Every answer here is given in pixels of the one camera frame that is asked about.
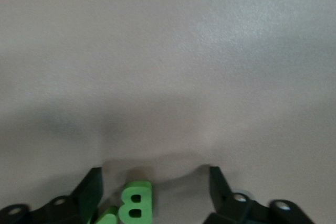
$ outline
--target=green foam letter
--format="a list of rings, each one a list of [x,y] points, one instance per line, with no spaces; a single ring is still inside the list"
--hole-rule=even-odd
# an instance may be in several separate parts
[[[119,218],[124,224],[152,223],[152,184],[149,181],[128,183],[121,200]]]
[[[118,224],[117,207],[109,207],[94,224]]]

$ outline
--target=screw hole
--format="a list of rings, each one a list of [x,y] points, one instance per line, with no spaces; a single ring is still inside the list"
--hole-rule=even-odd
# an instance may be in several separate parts
[[[132,218],[140,218],[141,217],[141,210],[140,209],[132,209],[129,211],[129,215]]]
[[[282,210],[285,210],[285,211],[290,210],[290,207],[286,203],[284,203],[282,201],[276,202],[276,205],[277,205],[278,208],[280,208]]]
[[[235,194],[234,198],[240,202],[246,202],[246,198],[241,194]]]
[[[141,195],[139,194],[132,195],[131,199],[134,203],[139,203],[141,201]]]
[[[9,211],[8,215],[15,215],[15,214],[18,214],[19,212],[21,212],[21,208],[16,207],[12,209],[11,211]]]
[[[54,202],[54,205],[55,205],[55,206],[58,206],[58,205],[63,204],[64,202],[65,202],[65,199],[58,199],[58,200],[56,200],[56,201]]]

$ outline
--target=gray surface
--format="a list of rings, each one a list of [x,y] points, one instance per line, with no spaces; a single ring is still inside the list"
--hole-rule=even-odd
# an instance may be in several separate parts
[[[103,165],[202,223],[204,164],[336,219],[336,0],[0,0],[0,208]]]

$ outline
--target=metal bolt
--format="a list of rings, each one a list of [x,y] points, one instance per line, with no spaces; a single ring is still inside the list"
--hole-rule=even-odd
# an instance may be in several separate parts
[[[16,207],[14,209],[12,209],[11,211],[9,211],[8,215],[15,215],[17,213],[19,213],[21,211],[21,208]]]
[[[240,202],[246,202],[246,198],[241,194],[235,194],[234,198],[235,198],[235,200],[238,200]]]
[[[285,210],[285,211],[290,210],[290,207],[289,207],[286,203],[284,203],[284,202],[282,202],[282,201],[277,201],[275,204],[276,204],[276,206],[277,206],[278,208],[280,208],[280,209],[282,209],[282,210]]]
[[[58,199],[58,200],[56,200],[56,201],[54,202],[54,205],[55,205],[55,206],[58,206],[58,205],[63,204],[64,202],[65,202],[65,199]]]

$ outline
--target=letter b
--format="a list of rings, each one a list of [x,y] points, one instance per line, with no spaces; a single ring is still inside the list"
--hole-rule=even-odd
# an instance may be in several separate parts
[[[152,223],[152,184],[149,181],[128,183],[121,200],[119,218],[124,224]]]

